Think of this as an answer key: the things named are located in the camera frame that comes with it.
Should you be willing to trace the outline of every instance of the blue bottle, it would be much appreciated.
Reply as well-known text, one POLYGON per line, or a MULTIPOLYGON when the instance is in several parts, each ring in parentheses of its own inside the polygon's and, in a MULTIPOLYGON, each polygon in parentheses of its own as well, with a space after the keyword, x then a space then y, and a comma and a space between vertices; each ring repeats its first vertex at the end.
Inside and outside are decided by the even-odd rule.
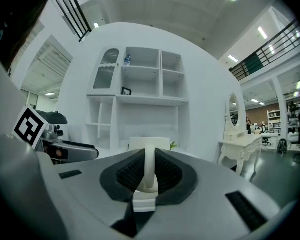
POLYGON ((131 56, 128 54, 124 59, 124 66, 129 66, 131 62, 131 56))

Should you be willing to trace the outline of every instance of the white vanity table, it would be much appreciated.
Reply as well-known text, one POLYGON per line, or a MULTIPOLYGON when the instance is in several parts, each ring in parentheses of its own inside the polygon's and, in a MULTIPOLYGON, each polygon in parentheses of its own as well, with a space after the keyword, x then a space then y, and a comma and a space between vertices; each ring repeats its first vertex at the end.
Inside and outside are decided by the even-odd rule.
POLYGON ((261 135, 248 135, 246 131, 242 130, 242 128, 245 128, 245 124, 242 124, 239 117, 236 125, 232 124, 230 118, 230 104, 236 104, 237 110, 239 111, 239 104, 234 94, 230 96, 230 100, 226 102, 225 106, 225 131, 223 140, 219 141, 222 144, 222 148, 218 164, 222 164, 224 157, 236 160, 236 173, 240 175, 244 161, 248 161, 250 156, 258 151, 254 163, 255 172, 256 164, 261 153, 262 137, 261 135))

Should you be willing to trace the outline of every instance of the arched glass cabinet door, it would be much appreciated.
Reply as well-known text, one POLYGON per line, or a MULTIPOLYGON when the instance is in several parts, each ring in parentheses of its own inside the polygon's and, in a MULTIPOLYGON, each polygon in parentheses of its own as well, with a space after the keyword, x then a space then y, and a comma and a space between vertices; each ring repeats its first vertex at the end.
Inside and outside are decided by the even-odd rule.
POLYGON ((87 95, 114 95, 115 81, 122 53, 117 47, 105 47, 100 53, 90 79, 87 95))

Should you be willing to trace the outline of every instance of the balcony railing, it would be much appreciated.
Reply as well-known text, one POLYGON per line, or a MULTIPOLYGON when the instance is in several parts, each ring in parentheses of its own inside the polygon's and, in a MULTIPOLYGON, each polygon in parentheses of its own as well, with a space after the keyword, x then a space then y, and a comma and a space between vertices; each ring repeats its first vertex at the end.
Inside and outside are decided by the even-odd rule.
POLYGON ((257 72, 300 45, 300 25, 295 20, 266 42, 262 47, 229 71, 236 79, 257 72))
POLYGON ((71 30, 78 36, 79 42, 91 32, 77 0, 55 0, 71 30))

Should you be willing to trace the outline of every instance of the balcony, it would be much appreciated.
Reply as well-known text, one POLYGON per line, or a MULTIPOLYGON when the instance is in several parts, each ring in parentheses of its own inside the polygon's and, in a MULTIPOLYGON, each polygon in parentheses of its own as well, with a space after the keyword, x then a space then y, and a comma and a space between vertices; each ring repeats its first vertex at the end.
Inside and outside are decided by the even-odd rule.
POLYGON ((237 80, 259 71, 300 45, 300 25, 292 21, 282 31, 229 71, 237 80))

